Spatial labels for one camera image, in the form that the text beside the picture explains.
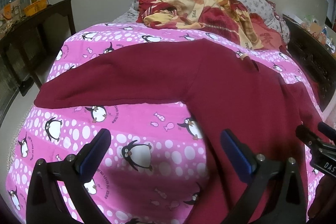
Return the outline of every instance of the basket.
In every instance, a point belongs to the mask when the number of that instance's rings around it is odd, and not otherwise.
[[[32,16],[37,12],[47,8],[48,4],[49,4],[48,0],[38,0],[33,4],[24,8],[23,11],[25,12],[26,16]]]

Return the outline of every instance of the maroon sweater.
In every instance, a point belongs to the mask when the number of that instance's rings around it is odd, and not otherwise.
[[[304,84],[287,85],[271,68],[248,57],[241,60],[206,39],[138,44],[101,55],[45,83],[34,103],[65,108],[177,101],[187,105],[207,137],[210,172],[209,184],[186,223],[219,224],[246,188],[221,148],[219,136],[225,128],[254,153],[273,160],[294,157],[307,194],[305,149],[295,129],[302,121],[319,134],[321,119]],[[219,177],[218,168],[224,177]]]

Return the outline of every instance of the dark wooden furniture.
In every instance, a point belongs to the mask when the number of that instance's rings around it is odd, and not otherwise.
[[[10,45],[12,45],[19,51],[29,75],[34,80],[36,85],[40,88],[42,86],[42,83],[36,75],[34,67],[26,54],[26,51],[24,49],[24,43],[26,41],[26,34],[29,32],[29,30],[36,28],[40,37],[42,50],[45,55],[47,55],[50,50],[48,47],[47,37],[43,28],[43,22],[53,14],[60,14],[64,17],[68,17],[71,35],[74,35],[76,33],[74,19],[72,15],[71,0],[63,0],[56,4],[48,5],[48,7],[44,10],[36,13],[35,15],[25,18],[23,21],[14,25],[11,30],[0,40],[0,55],[3,58],[6,68],[17,82],[22,95],[26,94],[32,83],[31,80],[20,80],[18,74],[15,72],[13,66],[8,59],[8,48]]]
[[[323,111],[336,90],[336,60],[309,32],[291,18],[283,16],[291,32],[288,51],[318,83],[320,108]]]

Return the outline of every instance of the bed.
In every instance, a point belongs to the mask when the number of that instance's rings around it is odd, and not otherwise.
[[[250,12],[258,13],[286,42],[289,41],[288,27],[275,18],[265,0],[240,1]],[[237,58],[240,53],[247,54],[276,70],[287,84],[303,82],[312,104],[322,115],[307,78],[297,64],[281,52],[247,50],[200,30],[150,29],[135,23],[137,14],[137,0],[134,0],[130,10],[113,22],[96,24],[69,37],[59,51],[47,81],[121,47],[186,41],[190,37],[206,38],[236,52]],[[189,122],[193,123],[193,133],[184,126]],[[18,133],[6,180],[8,198],[21,220],[25,221],[26,198],[36,160],[60,161],[70,153],[76,154],[101,128],[111,131],[111,146],[93,180],[85,184],[99,209],[115,224],[132,223],[134,219],[142,223],[182,224],[209,179],[202,131],[182,102],[54,110],[33,106]],[[145,146],[147,156],[142,158],[142,167],[133,167],[125,160],[122,151],[130,143]],[[309,205],[322,177],[309,166],[310,160],[311,155],[306,149]],[[62,183],[59,187],[70,214],[80,221],[66,187]]]

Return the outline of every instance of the floor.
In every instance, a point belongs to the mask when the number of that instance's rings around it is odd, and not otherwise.
[[[55,60],[55,56],[47,57],[36,70],[42,83],[44,83],[48,77],[51,66],[53,65],[53,60]],[[13,138],[19,130],[22,119],[24,119],[26,113],[31,108],[38,92],[39,89],[34,84],[24,97],[19,93],[11,104],[0,127],[0,195],[4,198],[9,208],[12,206],[5,188],[6,176],[8,173],[6,168],[8,155],[13,143]]]

